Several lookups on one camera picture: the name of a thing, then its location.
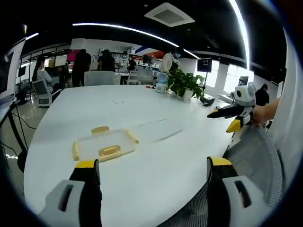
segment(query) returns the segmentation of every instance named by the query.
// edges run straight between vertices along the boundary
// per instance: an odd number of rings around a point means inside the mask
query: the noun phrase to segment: potted plant
[[[198,79],[200,82],[204,80],[200,75],[194,77],[192,73],[185,74],[181,69],[175,69],[169,73],[168,87],[176,95],[183,97],[185,102],[190,102],[191,97],[200,98],[202,95],[201,86],[197,84]]]

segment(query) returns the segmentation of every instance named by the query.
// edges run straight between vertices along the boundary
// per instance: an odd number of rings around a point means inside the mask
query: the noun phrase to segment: ceiling light
[[[179,47],[177,44],[174,44],[172,43],[171,41],[168,41],[166,39],[163,39],[159,36],[156,36],[156,35],[153,35],[153,34],[150,34],[150,33],[147,33],[147,32],[144,32],[144,31],[140,31],[140,30],[137,30],[137,29],[134,29],[134,28],[130,28],[130,27],[124,27],[124,26],[120,26],[120,25],[110,25],[110,24],[99,24],[99,23],[77,23],[77,24],[72,24],[73,26],[85,26],[85,25],[91,25],[91,26],[105,26],[105,27],[115,27],[115,28],[121,28],[121,29],[125,29],[125,30],[130,30],[130,31],[133,31],[133,32],[138,32],[138,33],[141,33],[141,34],[144,34],[144,35],[148,35],[148,36],[151,36],[153,38],[156,38],[156,39],[160,39],[164,42],[167,42],[175,47]],[[188,50],[185,50],[184,51],[186,53],[189,53],[190,55],[194,56],[195,58],[197,59],[200,59],[198,56],[194,55],[192,52],[189,52]]]
[[[31,38],[37,36],[37,35],[39,35],[39,33],[32,34],[32,35],[30,35],[29,37],[26,37],[26,40],[29,40],[29,39],[31,39]]]
[[[249,42],[248,42],[248,35],[247,35],[245,23],[244,23],[242,15],[241,15],[240,9],[236,3],[236,0],[228,0],[228,1],[232,5],[232,9],[237,16],[238,23],[240,25],[240,31],[241,31],[244,46],[245,46],[246,63],[247,63],[246,68],[247,68],[247,70],[249,70],[250,69],[250,46],[249,46]]]

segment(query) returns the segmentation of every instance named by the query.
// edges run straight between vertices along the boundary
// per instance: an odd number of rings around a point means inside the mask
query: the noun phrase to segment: black cable
[[[29,126],[28,125],[28,123],[22,118],[22,117],[19,117],[29,128],[31,128],[31,129],[37,129],[37,128],[34,128],[34,127],[31,127],[31,126]]]
[[[23,132],[22,123],[21,123],[21,120],[20,120],[20,118],[21,118],[21,117],[20,117],[20,114],[19,114],[19,110],[18,110],[17,105],[16,105],[16,110],[17,110],[17,113],[18,113],[19,122],[20,122],[21,130],[22,130],[22,134],[23,134],[24,142],[25,142],[25,145],[26,145],[26,147],[27,147],[27,149],[28,149],[27,140],[25,139],[25,135],[24,135],[24,132]]]
[[[13,152],[15,153],[15,155],[18,157],[18,155],[16,154],[16,152],[15,152],[15,150],[14,150],[13,148],[11,148],[11,147],[9,147],[8,145],[2,143],[1,141],[0,141],[0,143],[1,143],[3,146],[5,146],[5,147],[7,147],[7,148],[9,148],[9,149],[11,149],[11,150],[13,150]]]

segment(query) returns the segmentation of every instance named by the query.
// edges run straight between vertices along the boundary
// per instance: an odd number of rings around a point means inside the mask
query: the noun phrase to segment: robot
[[[255,86],[249,83],[245,86],[237,86],[235,88],[235,102],[221,109],[215,109],[207,117],[208,118],[236,118],[231,122],[226,132],[235,132],[240,130],[243,125],[249,124],[252,120],[253,108],[256,105]]]

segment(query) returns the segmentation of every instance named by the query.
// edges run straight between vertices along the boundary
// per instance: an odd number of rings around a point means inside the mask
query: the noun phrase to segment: window
[[[197,72],[196,75],[200,75],[206,78],[206,74],[207,74],[206,85],[210,87],[214,87],[217,81],[218,70],[219,70],[219,62],[212,60],[212,72],[208,72],[208,73]]]
[[[253,82],[254,80],[254,72],[248,71],[239,66],[229,65],[227,71],[226,82],[224,85],[224,91],[227,93],[231,93],[235,91],[235,87],[239,84],[240,77],[248,77],[248,83]]]

